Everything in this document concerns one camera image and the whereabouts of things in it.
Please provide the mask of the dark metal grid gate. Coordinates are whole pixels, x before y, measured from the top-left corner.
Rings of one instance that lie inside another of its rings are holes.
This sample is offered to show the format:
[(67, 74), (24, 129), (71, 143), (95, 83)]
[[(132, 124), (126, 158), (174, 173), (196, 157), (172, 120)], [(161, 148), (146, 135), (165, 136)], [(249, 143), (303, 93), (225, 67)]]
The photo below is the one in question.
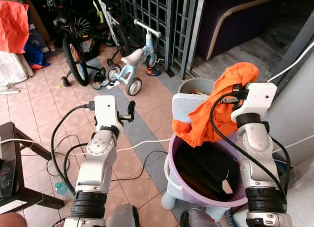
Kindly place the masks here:
[(133, 24), (139, 20), (161, 32), (153, 38), (161, 66), (183, 79), (193, 60), (194, 18), (199, 0), (106, 0), (121, 18), (133, 47), (144, 44), (145, 31)]

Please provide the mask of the light blue plastic stool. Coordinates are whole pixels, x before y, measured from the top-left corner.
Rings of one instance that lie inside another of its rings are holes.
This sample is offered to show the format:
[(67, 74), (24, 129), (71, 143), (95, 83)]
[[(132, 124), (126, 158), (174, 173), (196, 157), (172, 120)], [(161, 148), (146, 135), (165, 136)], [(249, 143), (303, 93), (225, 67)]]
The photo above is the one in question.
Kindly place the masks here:
[[(171, 101), (172, 115), (173, 119), (180, 120), (184, 123), (190, 123), (191, 119), (188, 114), (195, 110), (197, 106), (203, 103), (207, 99), (206, 95), (195, 95), (186, 93), (177, 93), (173, 96)], [(209, 205), (207, 207), (201, 207), (199, 205), (194, 205), (184, 200), (179, 200), (171, 197), (167, 193), (162, 195), (161, 204), (164, 209), (172, 210), (177, 209), (181, 206), (184, 207), (197, 207), (205, 211), (211, 218), (215, 221), (222, 219), (227, 210), (231, 207), (216, 207)]]

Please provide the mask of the white foam sheet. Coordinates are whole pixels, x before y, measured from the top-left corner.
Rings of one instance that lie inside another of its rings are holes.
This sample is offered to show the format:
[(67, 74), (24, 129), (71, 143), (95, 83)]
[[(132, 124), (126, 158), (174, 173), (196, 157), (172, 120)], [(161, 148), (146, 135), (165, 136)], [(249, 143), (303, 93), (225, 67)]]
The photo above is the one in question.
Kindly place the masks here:
[(293, 227), (314, 227), (314, 160), (292, 169), (287, 202)]

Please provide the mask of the grey plastic bucket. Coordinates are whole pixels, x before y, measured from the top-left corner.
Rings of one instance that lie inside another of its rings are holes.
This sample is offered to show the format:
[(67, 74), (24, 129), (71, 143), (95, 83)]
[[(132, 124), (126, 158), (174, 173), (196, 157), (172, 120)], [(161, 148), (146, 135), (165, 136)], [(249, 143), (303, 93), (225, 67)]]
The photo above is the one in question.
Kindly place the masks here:
[(195, 77), (182, 82), (179, 87), (180, 94), (210, 95), (213, 92), (215, 81), (202, 77)]

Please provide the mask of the orange cloth garment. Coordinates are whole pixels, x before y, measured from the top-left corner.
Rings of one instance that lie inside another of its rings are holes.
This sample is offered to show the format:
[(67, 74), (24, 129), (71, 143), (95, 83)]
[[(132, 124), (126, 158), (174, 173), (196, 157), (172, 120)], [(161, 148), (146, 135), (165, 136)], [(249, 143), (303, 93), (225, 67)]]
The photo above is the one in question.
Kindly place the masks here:
[(190, 123), (173, 119), (171, 127), (175, 135), (183, 139), (187, 144), (196, 147), (201, 146), (204, 142), (221, 140), (221, 137), (212, 128), (211, 122), (215, 124), (223, 135), (229, 135), (236, 131), (237, 124), (231, 119), (231, 113), (234, 111), (231, 104), (218, 104), (214, 110), (212, 120), (210, 119), (211, 108), (220, 96), (233, 92), (235, 85), (253, 83), (257, 79), (259, 72), (256, 65), (245, 61), (227, 67), (214, 83), (214, 90), (209, 95), (209, 98), (188, 114), (191, 119)]

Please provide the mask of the light blue child balance bike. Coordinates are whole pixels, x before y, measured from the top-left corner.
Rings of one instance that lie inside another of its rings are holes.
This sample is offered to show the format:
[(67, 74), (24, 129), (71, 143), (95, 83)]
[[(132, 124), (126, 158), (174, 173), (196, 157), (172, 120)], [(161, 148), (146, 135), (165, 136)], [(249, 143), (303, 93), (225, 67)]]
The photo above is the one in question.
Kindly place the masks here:
[(113, 64), (108, 68), (106, 74), (108, 79), (107, 89), (116, 87), (119, 83), (124, 83), (126, 84), (128, 95), (137, 95), (143, 85), (142, 80), (135, 76), (139, 64), (148, 60), (147, 67), (153, 68), (159, 62), (159, 58), (157, 58), (155, 53), (153, 36), (157, 38), (161, 36), (161, 32), (152, 29), (137, 19), (134, 19), (133, 23), (146, 30), (144, 47), (134, 50), (127, 57), (122, 57), (121, 61), (125, 63), (124, 67)]

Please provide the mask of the dark wooden table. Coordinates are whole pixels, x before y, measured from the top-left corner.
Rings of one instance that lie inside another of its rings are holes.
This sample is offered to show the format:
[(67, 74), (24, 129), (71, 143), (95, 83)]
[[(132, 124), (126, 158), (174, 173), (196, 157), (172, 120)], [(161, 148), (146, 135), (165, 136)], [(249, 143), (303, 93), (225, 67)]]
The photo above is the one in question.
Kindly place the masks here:
[(20, 201), (21, 205), (9, 212), (16, 213), (32, 205), (61, 209), (64, 201), (26, 186), (22, 150), (31, 148), (36, 155), (50, 161), (53, 155), (32, 139), (14, 123), (0, 124), (0, 207)]

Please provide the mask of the dark purple sofa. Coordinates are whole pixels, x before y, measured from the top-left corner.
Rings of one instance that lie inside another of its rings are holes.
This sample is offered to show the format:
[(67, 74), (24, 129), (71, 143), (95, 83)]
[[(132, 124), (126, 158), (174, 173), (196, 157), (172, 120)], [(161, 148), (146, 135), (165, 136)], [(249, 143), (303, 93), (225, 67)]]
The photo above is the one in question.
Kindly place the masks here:
[(208, 60), (261, 34), (280, 0), (205, 0), (195, 55)]

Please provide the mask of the black child bicycle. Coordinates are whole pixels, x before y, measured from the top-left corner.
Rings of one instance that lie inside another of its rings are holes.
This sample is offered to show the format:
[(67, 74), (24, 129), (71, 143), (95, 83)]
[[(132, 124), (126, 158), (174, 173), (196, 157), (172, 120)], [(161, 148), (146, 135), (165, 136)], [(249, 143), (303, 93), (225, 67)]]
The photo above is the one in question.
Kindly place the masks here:
[(61, 83), (69, 87), (68, 76), (72, 74), (78, 84), (85, 87), (90, 83), (88, 69), (98, 70), (87, 65), (87, 61), (98, 56), (100, 43), (90, 45), (87, 51), (83, 43), (96, 35), (96, 10), (88, 7), (93, 0), (47, 0), (49, 9), (56, 12), (53, 25), (61, 34), (61, 47), (69, 72), (61, 77)]

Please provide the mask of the purple plastic laundry bucket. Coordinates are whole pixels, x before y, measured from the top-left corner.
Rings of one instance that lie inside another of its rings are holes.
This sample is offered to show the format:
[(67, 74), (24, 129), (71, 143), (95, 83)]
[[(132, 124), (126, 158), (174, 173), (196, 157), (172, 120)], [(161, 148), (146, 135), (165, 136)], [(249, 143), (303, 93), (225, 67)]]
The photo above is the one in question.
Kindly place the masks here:
[(166, 193), (171, 197), (179, 200), (184, 200), (190, 204), (199, 205), (201, 207), (207, 207), (209, 205), (216, 207), (238, 207), (240, 205), (247, 204), (248, 200), (245, 196), (245, 188), (242, 182), (238, 180), (237, 184), (233, 188), (234, 195), (227, 201), (219, 201), (209, 199), (203, 195), (196, 193), (190, 186), (188, 186), (181, 178), (179, 171), (177, 171), (174, 162), (174, 155), (179, 151), (180, 147), (185, 144), (185, 142), (173, 134), (171, 136), (168, 155), (164, 162), (164, 171), (168, 172), (166, 176), (168, 180), (168, 186)]

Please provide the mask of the red cloth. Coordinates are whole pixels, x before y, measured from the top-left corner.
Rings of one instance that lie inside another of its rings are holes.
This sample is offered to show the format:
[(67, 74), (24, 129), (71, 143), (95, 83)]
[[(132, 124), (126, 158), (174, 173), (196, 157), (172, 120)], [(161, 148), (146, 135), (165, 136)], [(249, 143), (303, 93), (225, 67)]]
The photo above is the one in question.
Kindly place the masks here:
[(29, 5), (0, 0), (0, 51), (23, 54), (29, 38)]

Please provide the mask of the black garment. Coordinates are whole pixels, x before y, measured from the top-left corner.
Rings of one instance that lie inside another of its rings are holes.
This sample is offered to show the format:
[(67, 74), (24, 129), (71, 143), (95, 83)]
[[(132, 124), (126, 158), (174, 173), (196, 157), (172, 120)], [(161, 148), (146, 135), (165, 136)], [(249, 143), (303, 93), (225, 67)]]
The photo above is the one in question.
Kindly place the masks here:
[(174, 164), (196, 193), (217, 201), (233, 198), (238, 161), (226, 151), (213, 150), (207, 143), (191, 147), (184, 142), (174, 155)]

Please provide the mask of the green plastic bottle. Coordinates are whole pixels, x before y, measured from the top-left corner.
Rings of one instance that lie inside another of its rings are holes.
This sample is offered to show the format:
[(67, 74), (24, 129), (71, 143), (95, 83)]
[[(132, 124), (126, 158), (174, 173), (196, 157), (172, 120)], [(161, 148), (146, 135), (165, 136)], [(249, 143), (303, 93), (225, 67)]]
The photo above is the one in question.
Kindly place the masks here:
[(74, 194), (72, 194), (72, 192), (69, 190), (69, 188), (63, 181), (56, 182), (56, 184), (54, 185), (54, 189), (57, 194), (63, 195), (70, 199), (74, 198)]

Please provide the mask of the blue bag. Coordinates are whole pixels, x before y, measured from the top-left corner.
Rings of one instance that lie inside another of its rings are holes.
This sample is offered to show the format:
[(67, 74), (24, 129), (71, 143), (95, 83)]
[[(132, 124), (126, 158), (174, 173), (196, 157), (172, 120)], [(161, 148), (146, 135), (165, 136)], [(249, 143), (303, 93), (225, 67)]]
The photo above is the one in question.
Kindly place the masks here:
[(25, 51), (23, 56), (32, 70), (46, 68), (51, 65), (51, 63), (46, 61), (50, 51), (43, 41), (29, 37), (23, 50)]

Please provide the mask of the grey washing machine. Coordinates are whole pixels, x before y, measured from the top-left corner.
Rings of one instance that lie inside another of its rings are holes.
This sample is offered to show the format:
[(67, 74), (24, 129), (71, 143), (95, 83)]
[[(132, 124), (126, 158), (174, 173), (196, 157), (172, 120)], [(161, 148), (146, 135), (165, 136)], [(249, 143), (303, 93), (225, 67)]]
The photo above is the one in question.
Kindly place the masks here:
[(308, 50), (292, 68), (273, 80), (278, 96), (269, 110), (270, 135), (285, 146), (292, 164), (310, 166), (314, 160), (313, 75)]

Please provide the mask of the white bicycle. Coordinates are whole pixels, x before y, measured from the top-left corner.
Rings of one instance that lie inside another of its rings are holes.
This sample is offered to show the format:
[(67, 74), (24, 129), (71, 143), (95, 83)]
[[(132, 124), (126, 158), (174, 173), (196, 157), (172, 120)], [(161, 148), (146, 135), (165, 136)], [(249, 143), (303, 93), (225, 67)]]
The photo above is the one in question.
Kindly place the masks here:
[(128, 35), (123, 29), (123, 25), (113, 16), (114, 7), (107, 6), (104, 0), (97, 0), (96, 10), (101, 23), (107, 23), (110, 30), (110, 38), (116, 45), (119, 54), (123, 57), (128, 56), (132, 52), (132, 47), (129, 43)]

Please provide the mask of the grey robot right leg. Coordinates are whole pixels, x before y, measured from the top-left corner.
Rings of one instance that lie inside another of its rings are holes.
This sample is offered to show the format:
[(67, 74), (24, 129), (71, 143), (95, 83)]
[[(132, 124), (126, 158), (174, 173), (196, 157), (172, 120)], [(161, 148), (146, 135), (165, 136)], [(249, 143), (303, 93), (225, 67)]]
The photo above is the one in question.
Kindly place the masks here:
[(180, 216), (180, 227), (220, 227), (205, 211), (191, 208)]

